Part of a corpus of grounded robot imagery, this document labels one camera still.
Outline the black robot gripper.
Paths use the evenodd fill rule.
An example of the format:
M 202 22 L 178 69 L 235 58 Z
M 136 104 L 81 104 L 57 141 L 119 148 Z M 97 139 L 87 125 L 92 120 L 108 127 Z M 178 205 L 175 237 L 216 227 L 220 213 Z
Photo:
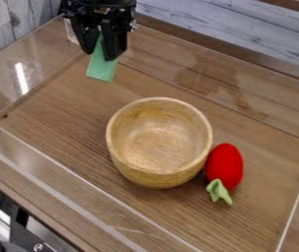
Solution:
M 60 10 L 69 21 L 83 51 L 95 51 L 101 26 L 105 59 L 113 61 L 127 49 L 127 33 L 136 29 L 136 0 L 61 0 Z

